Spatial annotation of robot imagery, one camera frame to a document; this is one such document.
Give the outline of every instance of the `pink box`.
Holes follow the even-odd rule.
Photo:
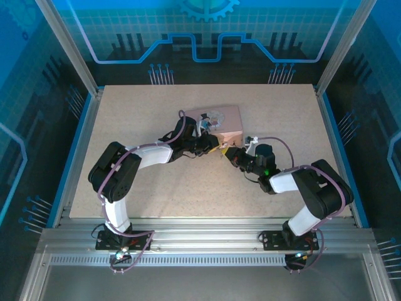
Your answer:
[[[190,110],[185,114],[215,135],[221,147],[242,146],[242,122],[237,105]]]

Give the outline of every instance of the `speckled work surface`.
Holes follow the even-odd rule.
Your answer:
[[[110,142],[154,142],[174,129],[180,109],[221,105],[239,106],[244,135],[285,140],[293,151],[295,164],[310,164],[323,158],[336,169],[311,85],[107,86],[70,216],[101,216],[100,202],[87,177]],[[278,167],[290,167],[287,150],[279,142],[269,143]],[[141,169],[127,195],[129,217],[288,217],[302,206],[299,192],[274,196],[263,193],[220,152]],[[348,208],[343,215],[350,215]]]

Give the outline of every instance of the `metal post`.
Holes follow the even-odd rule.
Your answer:
[[[60,42],[61,47],[72,62],[74,69],[80,76],[83,84],[86,86],[86,89],[95,97],[98,92],[98,86],[54,4],[50,0],[35,1]]]
[[[374,7],[375,3],[376,0],[361,1],[358,9],[355,11],[355,14],[346,27],[346,30],[333,53],[333,56],[330,58],[327,67],[321,75],[321,78],[316,86],[317,96],[322,95],[326,91],[328,85],[336,74],[337,69],[344,60],[345,55],[351,48],[353,41],[357,37],[363,24],[365,24],[366,19],[369,17],[370,11]]]

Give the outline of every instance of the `enclosure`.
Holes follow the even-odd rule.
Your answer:
[[[398,1],[0,8],[0,300],[398,300]],[[155,234],[138,267],[113,275],[115,252],[91,237],[104,218],[88,171],[110,142],[156,141],[180,109],[219,105],[238,105],[244,135],[282,138],[297,164],[324,158],[351,187],[354,202],[321,227],[323,256],[290,275],[258,233],[280,230],[302,199],[256,192],[211,154],[135,178],[129,217]]]

